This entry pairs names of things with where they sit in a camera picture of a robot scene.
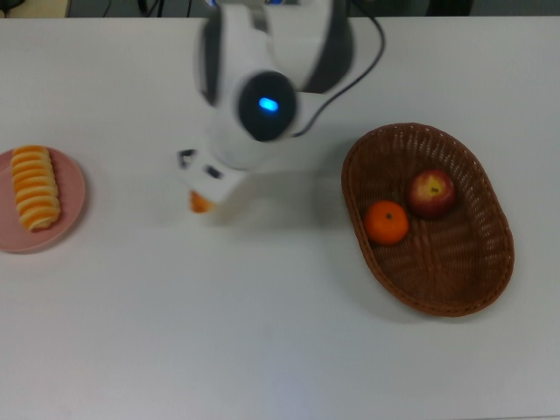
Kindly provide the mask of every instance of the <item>orange bread slice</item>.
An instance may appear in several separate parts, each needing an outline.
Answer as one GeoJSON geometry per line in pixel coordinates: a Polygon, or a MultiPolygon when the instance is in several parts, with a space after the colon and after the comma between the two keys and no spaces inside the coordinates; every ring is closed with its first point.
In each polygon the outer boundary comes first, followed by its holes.
{"type": "Polygon", "coordinates": [[[33,197],[58,197],[59,189],[55,186],[32,186],[25,188],[16,193],[16,204],[21,204],[22,201],[32,199],[33,197]]]}
{"type": "Polygon", "coordinates": [[[51,226],[59,218],[60,202],[48,149],[35,145],[15,149],[11,175],[19,222],[30,231],[51,226]]]}

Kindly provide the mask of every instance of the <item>wicker basket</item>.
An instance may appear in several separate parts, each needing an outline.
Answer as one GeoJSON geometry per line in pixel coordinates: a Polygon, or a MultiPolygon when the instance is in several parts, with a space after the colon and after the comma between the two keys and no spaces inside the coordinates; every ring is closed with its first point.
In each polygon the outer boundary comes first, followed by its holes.
{"type": "Polygon", "coordinates": [[[346,156],[342,189],[367,265],[406,305],[461,317],[489,306],[508,285],[514,241],[506,216],[478,159],[443,131],[416,123],[370,131],[346,156]],[[361,223],[366,209],[378,200],[404,205],[406,185],[425,169],[451,177],[455,208],[434,221],[409,213],[410,231],[394,246],[370,242],[361,223]]]}

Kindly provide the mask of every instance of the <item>apple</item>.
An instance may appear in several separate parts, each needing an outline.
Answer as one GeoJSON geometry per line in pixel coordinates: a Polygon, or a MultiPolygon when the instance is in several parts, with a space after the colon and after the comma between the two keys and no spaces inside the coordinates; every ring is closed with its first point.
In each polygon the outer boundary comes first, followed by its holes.
{"type": "Polygon", "coordinates": [[[437,169],[417,174],[406,191],[410,211],[423,219],[436,219],[449,213],[455,199],[453,181],[437,169]]]}

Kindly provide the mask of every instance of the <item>white table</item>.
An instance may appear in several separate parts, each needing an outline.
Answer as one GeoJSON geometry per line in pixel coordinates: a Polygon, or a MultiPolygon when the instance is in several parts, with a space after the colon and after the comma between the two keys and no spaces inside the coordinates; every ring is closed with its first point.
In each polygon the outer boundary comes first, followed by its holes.
{"type": "Polygon", "coordinates": [[[66,241],[0,255],[0,418],[560,415],[560,19],[382,23],[377,70],[213,218],[187,211],[175,156],[211,114],[200,21],[0,24],[1,149],[61,149],[89,188],[66,241]],[[350,141],[407,121],[464,142],[511,224],[511,283],[476,315],[396,302],[351,231],[350,141]]]}

